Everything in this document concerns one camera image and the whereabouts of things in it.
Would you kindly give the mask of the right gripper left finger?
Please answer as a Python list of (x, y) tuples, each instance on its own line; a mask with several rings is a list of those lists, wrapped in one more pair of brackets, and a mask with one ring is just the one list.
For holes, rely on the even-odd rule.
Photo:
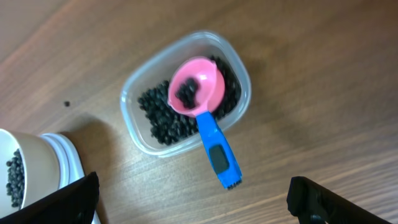
[(1, 224), (90, 224), (100, 197), (100, 183), (91, 172), (43, 199), (1, 218)]

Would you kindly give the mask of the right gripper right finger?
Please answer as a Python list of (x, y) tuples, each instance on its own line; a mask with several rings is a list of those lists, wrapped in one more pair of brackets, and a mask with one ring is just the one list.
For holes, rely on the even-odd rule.
[(302, 176), (290, 180), (287, 209), (300, 224), (390, 224)]

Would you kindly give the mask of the pink scoop with blue handle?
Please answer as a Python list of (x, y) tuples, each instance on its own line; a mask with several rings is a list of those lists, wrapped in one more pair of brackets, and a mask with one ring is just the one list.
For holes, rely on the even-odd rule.
[[(193, 94), (195, 107), (192, 109), (185, 108), (177, 97), (181, 85), (190, 78), (197, 84)], [(167, 103), (175, 112), (196, 119), (209, 162), (222, 186), (231, 190), (242, 182), (242, 173), (227, 139), (211, 114), (221, 104), (224, 94), (225, 82), (216, 62), (206, 57), (194, 57), (181, 64), (173, 75)]]

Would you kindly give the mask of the white kitchen scale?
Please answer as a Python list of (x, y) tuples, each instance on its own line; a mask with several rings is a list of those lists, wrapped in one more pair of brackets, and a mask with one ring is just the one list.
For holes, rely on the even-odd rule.
[[(71, 140), (62, 134), (54, 133), (43, 134), (41, 138), (50, 144), (57, 155), (60, 165), (59, 190), (86, 176), (77, 149)], [(101, 223), (96, 210), (91, 223)]]

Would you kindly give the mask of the white bowl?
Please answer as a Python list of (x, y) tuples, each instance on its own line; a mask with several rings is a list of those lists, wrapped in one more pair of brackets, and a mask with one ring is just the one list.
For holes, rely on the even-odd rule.
[(19, 209), (12, 207), (7, 194), (8, 166), (18, 150), (24, 166), (24, 196), (21, 207), (27, 207), (58, 190), (60, 166), (52, 147), (42, 138), (26, 133), (1, 130), (1, 217)]

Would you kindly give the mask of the black beans in bowl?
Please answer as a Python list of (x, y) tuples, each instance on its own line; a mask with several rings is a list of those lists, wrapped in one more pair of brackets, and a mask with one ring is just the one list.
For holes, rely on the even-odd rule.
[(6, 162), (7, 184), (6, 192), (11, 197), (11, 207), (21, 209), (24, 199), (24, 165), (20, 150), (13, 153), (12, 159)]

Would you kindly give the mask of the clear plastic container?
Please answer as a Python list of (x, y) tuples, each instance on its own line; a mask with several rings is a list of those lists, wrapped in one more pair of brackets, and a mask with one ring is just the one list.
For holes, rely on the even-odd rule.
[(159, 144), (156, 138), (150, 136), (150, 121), (139, 108), (137, 99), (146, 90), (164, 80), (170, 80), (178, 67), (188, 59), (212, 55), (228, 64), (241, 87), (236, 106), (218, 121), (218, 126), (225, 132), (242, 118), (252, 95), (250, 77), (242, 60), (221, 35), (208, 30), (194, 32), (170, 44), (143, 63), (126, 80), (121, 90), (121, 112), (129, 134), (139, 150), (156, 157), (172, 157), (203, 145), (198, 133), (169, 146)]

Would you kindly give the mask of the black beans in container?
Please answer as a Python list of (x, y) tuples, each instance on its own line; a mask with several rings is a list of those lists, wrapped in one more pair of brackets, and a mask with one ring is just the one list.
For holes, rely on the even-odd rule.
[[(241, 85), (230, 65), (220, 57), (212, 55), (225, 82), (225, 93), (219, 107), (212, 112), (216, 121), (224, 118), (237, 105), (241, 97)], [(139, 108), (150, 122), (150, 135), (160, 144), (175, 144), (198, 132), (195, 118), (178, 114), (167, 104), (169, 81), (164, 80), (154, 88), (141, 93), (137, 98)]]

